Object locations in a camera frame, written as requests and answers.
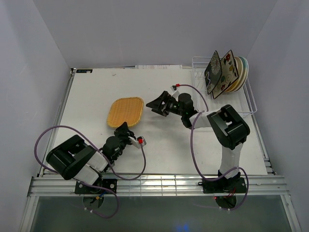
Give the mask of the yellow woven square mat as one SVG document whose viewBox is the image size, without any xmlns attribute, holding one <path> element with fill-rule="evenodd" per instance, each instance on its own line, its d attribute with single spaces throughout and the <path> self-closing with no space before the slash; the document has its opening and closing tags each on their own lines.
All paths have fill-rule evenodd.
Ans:
<svg viewBox="0 0 309 232">
<path fill-rule="evenodd" d="M 140 97 L 120 98 L 113 102 L 107 116 L 107 125 L 118 128 L 124 122 L 136 126 L 142 117 L 144 101 Z"/>
</svg>

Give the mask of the black floral square plate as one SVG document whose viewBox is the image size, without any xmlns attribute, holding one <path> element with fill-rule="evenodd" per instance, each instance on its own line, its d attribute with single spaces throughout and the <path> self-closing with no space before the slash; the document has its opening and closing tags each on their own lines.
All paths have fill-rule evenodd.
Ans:
<svg viewBox="0 0 309 232">
<path fill-rule="evenodd" d="M 212 93 L 219 82 L 222 75 L 222 65 L 217 50 L 214 51 L 205 71 L 206 92 L 208 95 Z"/>
</svg>

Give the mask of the square floral cream plate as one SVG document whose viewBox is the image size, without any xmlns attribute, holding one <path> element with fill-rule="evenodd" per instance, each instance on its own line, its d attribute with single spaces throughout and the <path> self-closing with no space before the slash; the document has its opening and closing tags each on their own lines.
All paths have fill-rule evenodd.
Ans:
<svg viewBox="0 0 309 232">
<path fill-rule="evenodd" d="M 227 90 L 239 78 L 236 60 L 232 50 L 229 50 L 221 59 L 222 74 L 212 91 L 213 99 L 218 98 L 225 90 Z"/>
</svg>

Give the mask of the cream and yellow round plate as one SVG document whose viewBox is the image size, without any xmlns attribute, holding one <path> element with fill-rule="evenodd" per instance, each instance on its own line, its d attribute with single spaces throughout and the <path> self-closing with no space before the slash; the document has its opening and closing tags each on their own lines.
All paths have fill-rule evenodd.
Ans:
<svg viewBox="0 0 309 232">
<path fill-rule="evenodd" d="M 226 89 L 226 92 L 232 92 L 233 90 L 235 90 L 242 79 L 242 75 L 244 71 L 243 62 L 239 57 L 235 57 L 235 61 L 236 61 L 239 77 L 235 82 L 233 82 L 233 84 L 229 88 Z"/>
</svg>

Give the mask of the cream and blue round plate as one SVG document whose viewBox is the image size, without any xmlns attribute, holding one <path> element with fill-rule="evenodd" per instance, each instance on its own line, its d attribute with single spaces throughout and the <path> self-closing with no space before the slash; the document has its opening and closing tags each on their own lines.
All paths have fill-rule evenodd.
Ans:
<svg viewBox="0 0 309 232">
<path fill-rule="evenodd" d="M 248 77 L 248 71 L 249 71 L 249 64 L 248 64 L 247 59 L 243 57 L 239 57 L 239 58 L 241 59 L 242 64 L 243 64 L 243 76 L 242 76 L 240 85 L 238 87 L 238 90 L 240 90 L 245 84 L 245 81 L 247 80 L 247 77 Z"/>
</svg>

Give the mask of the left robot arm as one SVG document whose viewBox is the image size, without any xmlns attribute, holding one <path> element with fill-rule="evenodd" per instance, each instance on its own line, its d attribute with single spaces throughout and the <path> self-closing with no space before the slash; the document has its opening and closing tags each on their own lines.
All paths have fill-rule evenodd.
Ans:
<svg viewBox="0 0 309 232">
<path fill-rule="evenodd" d="M 99 151 L 87 145 L 79 135 L 74 135 L 52 149 L 46 161 L 63 179 L 85 182 L 90 192 L 97 193 L 102 189 L 100 174 L 106 172 L 109 165 L 113 165 L 125 147 L 131 145 L 134 140 L 135 134 L 124 122 L 114 131 L 113 136 L 107 138 Z"/>
</svg>

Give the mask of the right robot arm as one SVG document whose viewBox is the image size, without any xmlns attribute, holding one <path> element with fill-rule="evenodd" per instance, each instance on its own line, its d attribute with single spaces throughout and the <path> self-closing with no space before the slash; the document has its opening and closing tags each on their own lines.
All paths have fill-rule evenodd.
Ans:
<svg viewBox="0 0 309 232">
<path fill-rule="evenodd" d="M 177 98 L 164 91 L 158 98 L 146 104 L 157 114 L 170 113 L 181 116 L 183 125 L 191 130 L 211 128 L 222 146 L 221 165 L 217 178 L 202 177 L 199 183 L 204 193 L 245 193 L 248 188 L 240 176 L 240 153 L 250 128 L 231 105 L 218 111 L 198 112 L 191 95 L 182 93 Z"/>
</svg>

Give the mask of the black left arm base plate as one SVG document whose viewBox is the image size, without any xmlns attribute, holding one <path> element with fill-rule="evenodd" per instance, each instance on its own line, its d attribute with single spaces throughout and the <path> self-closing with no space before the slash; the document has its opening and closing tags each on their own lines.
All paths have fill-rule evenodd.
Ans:
<svg viewBox="0 0 309 232">
<path fill-rule="evenodd" d="M 83 185 L 80 182 L 76 182 L 75 194 L 111 194 L 111 191 L 116 193 L 117 191 L 117 180 L 116 179 L 99 179 L 92 187 Z"/>
</svg>

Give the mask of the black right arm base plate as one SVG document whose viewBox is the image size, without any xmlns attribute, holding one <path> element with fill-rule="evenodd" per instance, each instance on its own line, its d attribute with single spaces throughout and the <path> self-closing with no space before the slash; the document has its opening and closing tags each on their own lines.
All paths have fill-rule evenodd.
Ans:
<svg viewBox="0 0 309 232">
<path fill-rule="evenodd" d="M 198 182 L 198 186 L 202 186 L 203 193 L 222 193 L 223 195 L 215 195 L 217 205 L 227 211 L 236 210 L 242 206 L 248 195 L 248 187 L 242 177 L 233 177 L 231 179 L 222 178 L 217 181 L 202 180 Z M 244 193 L 241 202 L 237 203 L 238 193 Z"/>
</svg>

